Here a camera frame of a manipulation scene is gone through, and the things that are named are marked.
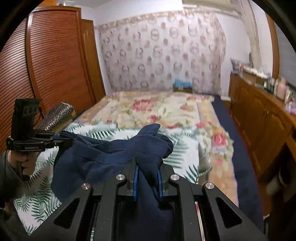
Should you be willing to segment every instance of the sleeve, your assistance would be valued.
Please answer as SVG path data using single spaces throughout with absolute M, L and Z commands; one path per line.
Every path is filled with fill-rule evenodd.
M 0 203 L 9 201 L 16 195 L 22 179 L 16 174 L 7 161 L 5 152 L 0 156 Z

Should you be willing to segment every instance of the metal screw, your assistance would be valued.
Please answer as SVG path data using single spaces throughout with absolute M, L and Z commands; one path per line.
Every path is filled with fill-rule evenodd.
M 116 179 L 117 180 L 119 180 L 119 181 L 121 181 L 121 180 L 123 180 L 123 179 L 125 179 L 125 175 L 123 175 L 123 174 L 118 174 L 117 176 L 116 176 Z
M 179 177 L 177 174 L 173 174 L 173 175 L 171 175 L 170 178 L 171 178 L 172 180 L 174 180 L 174 181 L 180 179 L 180 177 Z
M 82 189 L 82 190 L 87 190 L 87 189 L 89 189 L 90 187 L 91 187 L 91 185 L 90 185 L 89 183 L 84 183 L 84 184 L 81 185 L 81 189 Z
M 206 184 L 205 184 L 205 187 L 206 187 L 207 189 L 213 189 L 213 188 L 215 187 L 215 185 L 212 184 L 212 183 L 206 183 Z

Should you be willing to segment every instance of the cabinet door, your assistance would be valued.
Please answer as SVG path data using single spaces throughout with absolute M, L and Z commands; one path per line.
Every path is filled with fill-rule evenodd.
M 292 128 L 291 123 L 276 108 L 267 110 L 264 125 L 262 138 L 252 151 L 259 175 L 266 170 L 278 155 Z
M 260 140 L 263 132 L 267 100 L 256 93 L 253 88 L 251 88 L 250 92 L 249 118 L 246 125 L 244 125 L 243 132 L 247 141 L 246 144 L 252 149 L 256 146 L 256 142 Z
M 233 111 L 234 121 L 241 130 L 244 130 L 244 125 L 247 123 L 250 101 L 250 86 L 241 81 L 237 88 Z

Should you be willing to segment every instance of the blue object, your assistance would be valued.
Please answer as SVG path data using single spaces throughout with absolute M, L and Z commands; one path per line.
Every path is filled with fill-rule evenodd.
M 139 181 L 139 166 L 136 165 L 135 175 L 133 177 L 133 200 L 134 201 L 137 201 L 138 181 Z
M 246 147 L 235 124 L 219 96 L 212 103 L 221 126 L 229 133 L 233 143 L 232 163 L 237 181 L 239 209 L 263 232 L 262 203 L 259 198 L 257 179 Z
M 159 198 L 162 200 L 162 198 L 163 198 L 163 183 L 162 183 L 161 173 L 160 173 L 159 169 L 157 171 L 157 182 L 158 182 Z
M 192 88 L 192 83 L 191 82 L 183 82 L 178 78 L 175 78 L 175 87 L 176 88 Z
M 129 140 L 104 141 L 62 131 L 60 137 L 73 139 L 69 149 L 59 148 L 53 171 L 52 190 L 64 201 L 83 183 L 96 184 L 116 176 L 122 167 L 136 158 L 137 202 L 122 203 L 120 237 L 128 240 L 174 239 L 174 211 L 161 203 L 157 172 L 173 151 L 173 143 L 158 134 L 159 124 L 144 126 Z

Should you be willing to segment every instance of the floral curtain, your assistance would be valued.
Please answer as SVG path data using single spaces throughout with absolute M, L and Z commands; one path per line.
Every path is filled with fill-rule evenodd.
M 172 91 L 178 80 L 195 93 L 220 93 L 226 39 L 213 12 L 146 14 L 98 29 L 113 91 Z

